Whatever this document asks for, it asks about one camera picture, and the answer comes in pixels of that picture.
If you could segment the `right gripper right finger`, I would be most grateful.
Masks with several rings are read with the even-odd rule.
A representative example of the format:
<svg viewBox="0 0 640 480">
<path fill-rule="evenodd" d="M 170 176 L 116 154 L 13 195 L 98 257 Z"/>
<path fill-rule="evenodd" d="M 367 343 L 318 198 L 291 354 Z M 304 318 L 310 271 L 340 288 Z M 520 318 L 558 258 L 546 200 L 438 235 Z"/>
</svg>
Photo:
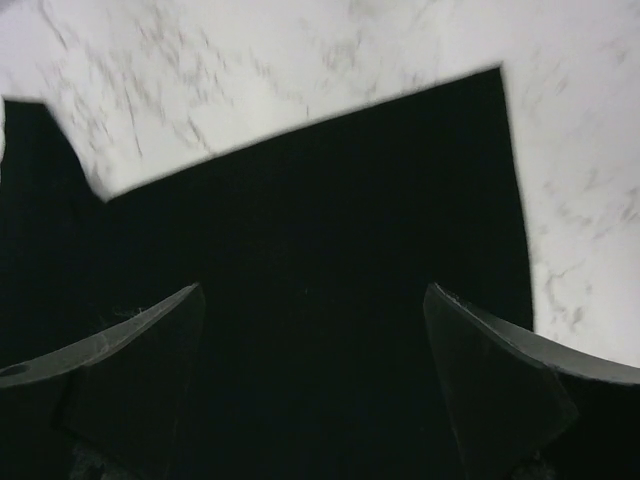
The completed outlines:
<svg viewBox="0 0 640 480">
<path fill-rule="evenodd" d="M 466 478 L 638 478 L 638 368 L 537 335 L 437 284 L 423 311 Z"/>
</svg>

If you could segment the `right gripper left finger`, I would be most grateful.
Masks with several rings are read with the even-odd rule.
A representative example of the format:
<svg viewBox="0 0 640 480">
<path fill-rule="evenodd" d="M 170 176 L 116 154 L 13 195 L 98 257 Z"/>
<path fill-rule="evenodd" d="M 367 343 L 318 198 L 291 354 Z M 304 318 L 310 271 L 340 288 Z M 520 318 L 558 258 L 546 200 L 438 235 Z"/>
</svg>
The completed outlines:
<svg viewBox="0 0 640 480">
<path fill-rule="evenodd" d="M 4 479 L 164 479 L 205 316 L 192 284 L 1 370 Z"/>
</svg>

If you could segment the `black t shirt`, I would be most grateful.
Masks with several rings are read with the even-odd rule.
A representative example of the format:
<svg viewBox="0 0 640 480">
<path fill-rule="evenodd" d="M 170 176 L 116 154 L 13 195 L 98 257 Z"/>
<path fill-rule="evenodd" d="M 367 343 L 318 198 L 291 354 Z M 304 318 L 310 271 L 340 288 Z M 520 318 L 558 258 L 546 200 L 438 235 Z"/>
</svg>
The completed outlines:
<svg viewBox="0 0 640 480">
<path fill-rule="evenodd" d="M 106 201 L 44 104 L 3 107 L 3 366 L 199 284 L 164 479 L 464 477 L 422 303 L 438 283 L 533 323 L 499 68 Z"/>
</svg>

